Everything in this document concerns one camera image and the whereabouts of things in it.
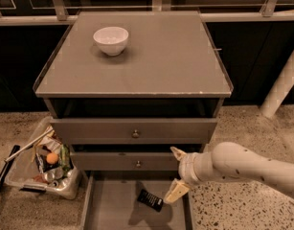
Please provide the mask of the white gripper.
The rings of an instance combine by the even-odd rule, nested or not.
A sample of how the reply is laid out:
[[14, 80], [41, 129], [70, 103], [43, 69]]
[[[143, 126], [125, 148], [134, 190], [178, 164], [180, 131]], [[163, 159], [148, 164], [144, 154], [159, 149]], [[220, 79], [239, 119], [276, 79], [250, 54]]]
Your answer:
[[181, 179], [174, 179], [171, 182], [170, 188], [164, 196], [166, 204], [172, 204], [184, 196], [191, 189], [190, 186], [197, 186], [217, 177], [209, 152], [185, 153], [177, 147], [171, 147], [170, 150], [175, 159], [180, 161], [178, 172]]

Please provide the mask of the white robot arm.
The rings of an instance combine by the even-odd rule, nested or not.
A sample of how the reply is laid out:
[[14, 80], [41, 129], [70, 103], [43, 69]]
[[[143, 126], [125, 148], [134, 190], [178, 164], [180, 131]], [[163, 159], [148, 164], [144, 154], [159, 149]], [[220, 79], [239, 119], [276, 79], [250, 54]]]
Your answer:
[[232, 142], [223, 142], [209, 152], [197, 153], [170, 148], [179, 161], [180, 180], [174, 179], [164, 197], [172, 204], [197, 185], [251, 179], [294, 199], [294, 164], [260, 156]]

